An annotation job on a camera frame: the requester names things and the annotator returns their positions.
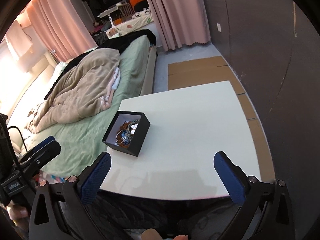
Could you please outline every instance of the screw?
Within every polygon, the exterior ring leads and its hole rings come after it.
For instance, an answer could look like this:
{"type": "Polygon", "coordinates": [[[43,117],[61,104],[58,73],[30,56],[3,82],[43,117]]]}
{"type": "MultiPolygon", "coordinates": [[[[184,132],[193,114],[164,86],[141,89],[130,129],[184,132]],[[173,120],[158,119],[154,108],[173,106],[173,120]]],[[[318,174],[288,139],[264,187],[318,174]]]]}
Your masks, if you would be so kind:
{"type": "Polygon", "coordinates": [[[44,179],[44,180],[41,180],[40,181],[40,183],[39,183],[39,185],[41,186],[41,187],[43,187],[45,184],[47,184],[47,181],[44,179]]]}
{"type": "Polygon", "coordinates": [[[69,182],[75,182],[77,180],[77,177],[76,176],[71,176],[68,181],[69,182]]]}
{"type": "Polygon", "coordinates": [[[279,185],[280,185],[281,187],[284,187],[284,186],[285,186],[285,182],[284,182],[283,180],[279,180],[278,183],[279,183],[279,185]]]}
{"type": "Polygon", "coordinates": [[[258,181],[258,179],[255,176],[249,176],[249,181],[255,183],[258,181]]]}

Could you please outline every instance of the jewelry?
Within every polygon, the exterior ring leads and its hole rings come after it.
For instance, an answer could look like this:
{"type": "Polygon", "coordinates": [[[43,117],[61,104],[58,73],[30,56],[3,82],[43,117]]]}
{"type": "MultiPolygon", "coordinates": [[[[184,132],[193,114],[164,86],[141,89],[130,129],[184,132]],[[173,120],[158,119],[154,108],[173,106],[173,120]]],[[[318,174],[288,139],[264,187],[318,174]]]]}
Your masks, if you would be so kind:
{"type": "Polygon", "coordinates": [[[132,137],[137,129],[139,120],[124,122],[119,128],[119,132],[116,135],[116,142],[123,148],[128,148],[132,137]]]}

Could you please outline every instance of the black blanket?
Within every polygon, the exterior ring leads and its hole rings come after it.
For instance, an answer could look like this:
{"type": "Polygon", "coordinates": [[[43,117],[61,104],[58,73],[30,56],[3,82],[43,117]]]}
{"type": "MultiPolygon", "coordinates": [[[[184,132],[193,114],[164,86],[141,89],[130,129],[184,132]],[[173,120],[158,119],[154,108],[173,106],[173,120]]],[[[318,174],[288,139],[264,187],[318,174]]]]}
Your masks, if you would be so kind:
{"type": "MultiPolygon", "coordinates": [[[[124,52],[125,49],[127,47],[129,47],[129,45],[131,44],[132,41],[134,41],[135,39],[137,39],[137,38],[139,38],[139,37],[141,37],[143,35],[147,35],[149,41],[153,45],[156,45],[156,37],[154,36],[152,31],[150,31],[150,30],[140,30],[140,31],[128,33],[127,35],[124,35],[124,36],[121,36],[121,37],[118,37],[118,38],[113,38],[113,39],[107,40],[102,45],[98,46],[97,49],[100,49],[100,48],[117,49],[117,50],[119,50],[120,54],[122,54],[122,52],[124,52]]],[[[63,75],[66,74],[68,71],[70,71],[73,67],[77,66],[80,63],[80,61],[85,56],[87,56],[90,52],[91,51],[83,53],[83,54],[79,55],[78,57],[74,58],[73,60],[71,60],[69,62],[69,64],[64,69],[64,71],[60,74],[60,76],[58,77],[56,82],[53,84],[53,86],[50,89],[50,91],[44,97],[44,100],[47,100],[49,95],[52,93],[54,87],[57,85],[58,81],[63,77],[63,75]]]]}

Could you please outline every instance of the black cable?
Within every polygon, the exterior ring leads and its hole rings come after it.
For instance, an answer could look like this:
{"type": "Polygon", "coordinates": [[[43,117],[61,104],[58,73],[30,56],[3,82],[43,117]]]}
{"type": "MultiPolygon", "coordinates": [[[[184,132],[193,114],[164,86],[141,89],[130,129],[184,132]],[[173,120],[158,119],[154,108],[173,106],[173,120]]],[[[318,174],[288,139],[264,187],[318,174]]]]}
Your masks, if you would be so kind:
{"type": "Polygon", "coordinates": [[[23,142],[23,145],[24,145],[24,147],[25,147],[25,149],[26,149],[26,152],[28,152],[28,150],[27,150],[27,146],[26,146],[26,144],[24,143],[24,139],[23,139],[23,136],[22,136],[22,133],[21,133],[21,131],[20,131],[20,129],[18,128],[18,127],[16,127],[16,126],[10,126],[10,127],[8,127],[8,130],[9,129],[11,129],[11,128],[15,128],[15,129],[17,129],[18,130],[18,132],[20,133],[20,136],[21,136],[21,139],[22,139],[22,142],[23,142]]]}
{"type": "Polygon", "coordinates": [[[26,34],[26,32],[23,29],[22,31],[24,32],[25,35],[27,35],[30,38],[30,41],[32,41],[32,38],[28,34],[26,34]]]}
{"type": "Polygon", "coordinates": [[[21,174],[22,179],[29,186],[29,188],[32,190],[32,192],[34,194],[36,194],[36,189],[31,185],[30,181],[24,175],[24,172],[23,172],[23,170],[22,170],[22,168],[20,166],[19,160],[18,160],[16,154],[14,153],[14,150],[13,150],[13,147],[12,147],[12,143],[10,141],[10,136],[9,136],[8,129],[5,129],[5,128],[7,128],[7,125],[6,125],[6,122],[4,121],[4,119],[2,118],[2,116],[0,116],[0,125],[4,128],[4,132],[5,132],[5,135],[6,135],[6,141],[7,141],[8,147],[9,147],[9,152],[11,154],[11,157],[12,157],[14,163],[17,166],[17,169],[18,169],[19,173],[21,174]]]}

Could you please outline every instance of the green bed sheet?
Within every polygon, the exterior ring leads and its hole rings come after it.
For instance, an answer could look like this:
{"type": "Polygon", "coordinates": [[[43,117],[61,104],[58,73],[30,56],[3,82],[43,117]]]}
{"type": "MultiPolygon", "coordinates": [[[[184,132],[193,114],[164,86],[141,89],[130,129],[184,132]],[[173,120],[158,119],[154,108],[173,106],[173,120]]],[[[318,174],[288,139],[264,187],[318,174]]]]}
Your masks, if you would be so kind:
{"type": "Polygon", "coordinates": [[[78,176],[91,165],[107,146],[101,141],[123,99],[140,95],[147,68],[150,42],[141,36],[120,56],[121,80],[114,93],[111,108],[96,116],[70,124],[55,124],[26,139],[28,149],[48,136],[55,137],[61,145],[61,153],[41,170],[59,177],[78,176]]]}

